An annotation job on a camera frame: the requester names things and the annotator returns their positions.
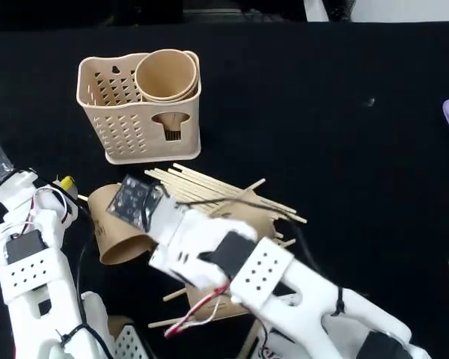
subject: perforated white panel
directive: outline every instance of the perforated white panel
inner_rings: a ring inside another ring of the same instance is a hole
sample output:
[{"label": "perforated white panel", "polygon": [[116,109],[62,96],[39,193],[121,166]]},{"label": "perforated white panel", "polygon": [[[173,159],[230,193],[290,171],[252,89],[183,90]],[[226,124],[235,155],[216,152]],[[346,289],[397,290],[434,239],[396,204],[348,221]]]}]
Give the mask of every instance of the perforated white panel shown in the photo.
[{"label": "perforated white panel", "polygon": [[149,359],[132,325],[125,325],[114,344],[117,359]]},{"label": "perforated white panel", "polygon": [[271,239],[259,241],[251,256],[231,282],[231,295],[247,307],[259,310],[280,282],[293,255]]},{"label": "perforated white panel", "polygon": [[48,248],[19,262],[0,268],[3,299],[9,304],[17,296],[59,278],[66,278],[68,261],[57,248]]}]

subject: black cable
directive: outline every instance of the black cable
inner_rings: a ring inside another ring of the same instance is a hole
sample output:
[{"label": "black cable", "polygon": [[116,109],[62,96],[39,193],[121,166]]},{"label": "black cable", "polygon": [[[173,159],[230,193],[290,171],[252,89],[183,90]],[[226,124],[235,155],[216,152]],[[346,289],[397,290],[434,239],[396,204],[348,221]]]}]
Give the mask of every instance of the black cable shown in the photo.
[{"label": "black cable", "polygon": [[79,331],[81,331],[82,329],[86,329],[88,331],[88,333],[91,334],[91,336],[100,344],[100,346],[103,349],[103,352],[105,353],[105,356],[107,359],[114,359],[113,355],[110,353],[108,346],[105,343],[105,340],[103,340],[103,338],[97,333],[97,331],[95,331],[90,325],[86,324],[86,323],[82,323],[80,325],[77,325],[70,333],[68,334],[64,334],[64,335],[60,335],[61,338],[61,342],[60,342],[60,347],[64,348],[66,346],[66,344],[68,344],[69,341],[71,341],[71,339],[73,338],[73,336],[78,333]]},{"label": "black cable", "polygon": [[81,283],[81,278],[82,278],[82,263],[83,263],[83,259],[85,258],[85,252],[88,249],[89,244],[92,244],[95,240],[95,226],[94,226],[93,218],[91,217],[90,212],[86,208],[84,208],[75,198],[73,198],[62,187],[39,176],[34,170],[30,169],[30,171],[33,171],[37,175],[38,180],[59,190],[60,193],[62,193],[71,203],[73,203],[75,206],[77,206],[77,208],[80,211],[82,211],[82,213],[88,219],[89,224],[90,224],[90,238],[87,241],[85,241],[85,243],[83,244],[82,251],[80,252],[80,256],[79,256],[78,265],[76,268],[76,283],[75,283],[76,300],[77,300],[78,309],[79,309],[79,313],[80,313],[80,319],[82,320],[82,323],[80,325],[77,325],[70,333],[65,334],[64,336],[61,336],[62,342],[64,344],[66,344],[81,329],[86,329],[91,334],[91,336],[100,344],[107,359],[113,359],[113,355],[110,353],[108,346],[105,343],[105,340],[103,340],[103,338],[97,333],[97,331],[95,331],[90,325],[88,325],[87,316],[86,316],[86,312],[85,312],[85,306],[83,304],[83,300],[82,300],[82,296],[81,296],[81,289],[80,289],[81,288],[80,283]]},{"label": "black cable", "polygon": [[210,203],[220,203],[220,202],[237,202],[242,203],[250,207],[258,208],[258,209],[265,209],[266,211],[272,211],[274,213],[278,213],[280,215],[284,215],[290,222],[291,227],[293,228],[293,232],[296,236],[296,241],[301,245],[303,254],[305,255],[306,260],[308,261],[308,265],[318,274],[324,277],[323,272],[321,271],[321,268],[318,266],[316,260],[314,260],[313,254],[311,253],[311,250],[308,247],[308,242],[306,241],[305,237],[302,234],[301,228],[299,228],[296,221],[291,217],[289,212],[286,212],[282,209],[275,208],[273,206],[267,206],[264,204],[254,203],[254,202],[248,202],[247,200],[240,200],[239,198],[232,198],[232,197],[223,197],[223,198],[216,198],[214,200],[196,200],[193,202],[177,202],[178,205],[184,205],[184,206],[195,206],[199,204],[210,204]]},{"label": "black cable", "polygon": [[256,320],[261,323],[261,326],[263,327],[263,331],[264,331],[264,341],[261,344],[261,348],[260,348],[260,354],[261,354],[261,359],[264,359],[264,348],[266,347],[266,343],[268,342],[268,330],[266,329],[266,326],[264,325],[263,321],[258,318],[257,316],[255,316]]}]

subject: plastic basket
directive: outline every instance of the plastic basket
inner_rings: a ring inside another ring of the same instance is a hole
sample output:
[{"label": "plastic basket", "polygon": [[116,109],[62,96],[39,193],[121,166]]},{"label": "plastic basket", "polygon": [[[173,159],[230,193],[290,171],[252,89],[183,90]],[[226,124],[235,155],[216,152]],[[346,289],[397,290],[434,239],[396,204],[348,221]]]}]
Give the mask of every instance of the plastic basket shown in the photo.
[{"label": "plastic basket", "polygon": [[[195,61],[198,56],[185,51]],[[135,68],[147,53],[120,58],[86,58],[79,65],[76,101],[85,110],[114,165],[193,159],[201,151],[196,93],[175,103],[146,102],[135,84]],[[180,131],[167,131],[157,115],[181,113]]]}]

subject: wire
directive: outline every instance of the wire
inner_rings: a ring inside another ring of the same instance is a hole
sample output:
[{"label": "wire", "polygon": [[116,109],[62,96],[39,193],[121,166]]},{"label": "wire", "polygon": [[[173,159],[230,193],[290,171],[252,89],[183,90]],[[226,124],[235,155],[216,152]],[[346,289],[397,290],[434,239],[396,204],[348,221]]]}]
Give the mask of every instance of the wire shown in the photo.
[{"label": "wire", "polygon": [[268,342],[268,330],[266,329],[266,326],[264,325],[263,321],[258,318],[256,316],[256,320],[261,323],[261,326],[263,327],[263,331],[264,331],[264,340],[263,340],[263,344],[261,344],[261,348],[260,348],[260,354],[261,354],[261,358],[264,359],[264,349],[266,348],[266,343]]},{"label": "wire", "polygon": [[85,312],[85,307],[83,304],[83,300],[82,297],[80,295],[81,291],[80,291],[80,279],[82,276],[82,263],[83,263],[83,259],[85,257],[85,252],[89,246],[89,244],[93,243],[95,240],[95,226],[94,226],[94,222],[93,222],[93,218],[91,217],[89,211],[84,208],[80,203],[78,203],[78,201],[73,198],[68,192],[66,192],[65,190],[63,190],[62,187],[54,184],[53,182],[41,177],[38,175],[38,173],[32,169],[29,168],[28,170],[24,170],[21,168],[15,168],[13,169],[6,177],[3,178],[3,180],[0,182],[0,186],[5,183],[7,180],[9,180],[14,174],[17,174],[19,172],[26,172],[26,171],[31,171],[34,174],[37,175],[37,180],[40,180],[44,183],[46,183],[47,185],[49,185],[50,187],[53,187],[55,190],[59,191],[64,198],[67,198],[71,203],[73,203],[75,206],[77,206],[77,208],[82,211],[82,213],[85,215],[85,217],[87,217],[89,224],[90,224],[90,238],[83,244],[82,247],[82,251],[80,253],[80,257],[79,257],[79,262],[77,265],[77,269],[76,269],[76,300],[77,300],[77,304],[78,304],[78,309],[79,309],[79,313],[80,313],[80,319],[82,320],[82,323],[80,325],[78,325],[73,331],[70,332],[70,334],[68,335],[68,340],[71,340],[71,338],[73,337],[73,335],[75,335],[80,329],[87,329],[87,331],[91,334],[91,336],[100,344],[103,352],[105,353],[107,359],[113,359],[113,356],[111,355],[110,351],[108,350],[108,347],[106,346],[105,341],[103,340],[103,338],[92,328],[90,327],[90,325],[88,325],[87,323],[87,317],[86,317],[86,312]]},{"label": "wire", "polygon": [[[3,229],[1,230],[0,233],[5,233],[5,232],[7,232],[10,228],[13,228],[13,227],[18,227],[18,226],[22,226],[22,225],[27,226],[27,225],[29,225],[29,224],[34,225],[35,227],[40,227],[40,229],[41,229],[42,232],[43,232],[42,226],[41,226],[40,224],[38,224],[38,223],[35,223],[35,222],[32,222],[32,221],[20,221],[20,222],[15,222],[15,223],[12,223],[12,224],[7,225],[5,228],[3,228]],[[3,241],[7,241],[8,239],[9,239],[9,236],[1,237],[1,238],[0,238],[0,243],[3,242]]]},{"label": "wire", "polygon": [[86,328],[88,330],[88,332],[90,332],[90,334],[97,340],[97,342],[102,347],[102,350],[107,355],[107,358],[113,358],[113,356],[111,356],[109,354],[109,350],[108,350],[108,348],[107,348],[107,346],[105,344],[105,341],[102,339],[102,337],[100,337],[100,335],[92,327],[90,327],[88,325],[87,316],[86,316],[86,312],[85,312],[85,307],[83,305],[83,300],[82,300],[82,296],[81,296],[81,278],[82,278],[83,259],[85,258],[85,252],[88,249],[88,246],[90,244],[92,244],[94,242],[94,240],[95,240],[95,225],[94,225],[94,222],[93,222],[93,218],[91,217],[90,212],[86,208],[84,208],[75,198],[70,196],[70,194],[68,192],[63,190],[62,187],[59,187],[58,185],[54,184],[53,182],[48,181],[47,179],[44,179],[43,177],[40,177],[36,172],[35,172],[35,174],[37,175],[37,179],[38,180],[40,180],[40,181],[46,183],[47,185],[50,185],[51,187],[56,188],[57,190],[59,190],[71,203],[73,203],[75,206],[77,206],[78,209],[88,219],[88,222],[90,224],[90,236],[89,236],[89,239],[86,240],[85,243],[83,244],[82,251],[80,252],[80,256],[79,256],[78,265],[76,267],[76,280],[75,280],[76,300],[77,300],[77,303],[78,303],[80,319],[82,320],[82,324],[81,325],[84,325],[85,327],[83,327],[83,328]]},{"label": "wire", "polygon": [[[32,211],[35,209],[35,207],[37,207],[37,204],[38,204],[37,194],[40,191],[52,191],[52,192],[57,193],[61,197],[61,202],[62,202],[63,207],[64,207],[64,213],[61,216],[61,223],[64,223],[67,220],[67,216],[68,216],[68,202],[67,202],[67,200],[65,200],[65,196],[63,195],[63,193],[61,193],[61,191],[57,190],[56,188],[50,187],[50,186],[44,186],[44,187],[39,187],[39,188],[35,189],[35,192],[31,196],[30,209],[28,211],[26,221],[30,221],[31,220]],[[25,233],[25,231],[27,229],[28,229],[28,224],[26,224],[23,227],[23,230],[22,230],[21,234]]]},{"label": "wire", "polygon": [[50,186],[39,187],[39,188],[37,188],[35,190],[35,193],[33,193],[32,200],[36,204],[37,203],[37,194],[38,194],[38,192],[45,191],[45,190],[55,192],[55,193],[57,193],[61,197],[61,202],[63,203],[63,207],[64,207],[64,213],[61,216],[61,223],[64,223],[65,220],[67,219],[67,216],[68,216],[68,202],[67,202],[67,200],[65,200],[65,196],[63,195],[62,191],[59,191],[56,188],[53,188],[53,187],[50,187]]},{"label": "wire", "polygon": [[210,203],[221,203],[221,202],[242,203],[242,204],[245,204],[250,207],[254,207],[254,208],[258,208],[258,209],[265,209],[267,211],[272,211],[272,212],[278,213],[280,215],[284,215],[290,222],[291,227],[293,228],[293,232],[296,236],[296,241],[301,246],[303,254],[305,255],[306,260],[308,261],[308,265],[316,273],[318,273],[324,277],[323,271],[321,271],[321,268],[318,266],[316,260],[314,259],[313,254],[311,253],[311,249],[308,246],[308,242],[306,241],[305,237],[302,234],[301,228],[298,226],[296,221],[291,217],[289,212],[286,212],[282,209],[275,208],[272,206],[267,206],[264,204],[259,204],[259,203],[254,203],[254,202],[248,202],[247,200],[240,200],[239,198],[232,198],[232,197],[221,197],[221,198],[216,198],[214,200],[196,200],[193,202],[177,202],[177,205],[196,206],[199,204],[210,204]]},{"label": "wire", "polygon": [[61,343],[60,347],[64,348],[66,344],[68,344],[69,341],[73,338],[73,336],[81,331],[82,329],[86,329],[88,333],[91,334],[91,336],[100,344],[103,352],[105,353],[105,356],[107,359],[114,359],[113,355],[110,353],[108,346],[105,343],[105,340],[98,334],[97,331],[95,331],[90,325],[82,323],[80,325],[77,325],[70,333],[65,335],[60,335]]},{"label": "wire", "polygon": [[165,338],[172,337],[178,333],[181,333],[182,331],[185,331],[188,327],[183,327],[183,324],[189,319],[190,316],[195,314],[201,307],[203,307],[206,303],[211,301],[212,299],[220,296],[223,292],[227,290],[227,288],[230,286],[229,282],[227,282],[224,286],[217,288],[213,290],[210,294],[203,297],[197,304],[195,304],[188,313],[180,319],[180,321],[176,324],[173,324],[170,328],[168,328],[165,331]]},{"label": "wire", "polygon": [[201,322],[197,322],[197,321],[186,322],[182,326],[183,330],[188,329],[190,327],[196,327],[196,326],[199,326],[199,325],[205,325],[205,324],[208,324],[209,322],[211,322],[215,318],[216,313],[218,312],[218,307],[219,307],[219,302],[220,301],[221,301],[221,297],[218,296],[218,299],[216,300],[216,304],[215,304],[215,307],[213,309],[213,312],[208,317],[208,319],[202,320]]}]

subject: red wire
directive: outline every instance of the red wire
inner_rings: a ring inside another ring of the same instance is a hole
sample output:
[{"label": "red wire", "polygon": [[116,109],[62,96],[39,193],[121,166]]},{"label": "red wire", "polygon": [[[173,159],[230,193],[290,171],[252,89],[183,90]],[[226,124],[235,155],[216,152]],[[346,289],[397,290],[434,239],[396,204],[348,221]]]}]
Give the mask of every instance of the red wire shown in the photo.
[{"label": "red wire", "polygon": [[181,333],[182,331],[185,331],[186,328],[182,328],[183,323],[185,323],[190,316],[195,314],[197,311],[200,310],[206,303],[211,301],[212,299],[218,297],[223,292],[226,291],[226,289],[230,286],[229,282],[227,282],[224,286],[217,288],[213,290],[212,293],[207,295],[206,297],[202,298],[195,306],[189,310],[189,312],[175,325],[172,326],[173,329],[168,329],[168,331],[165,332],[165,338],[172,337],[178,333]]}]

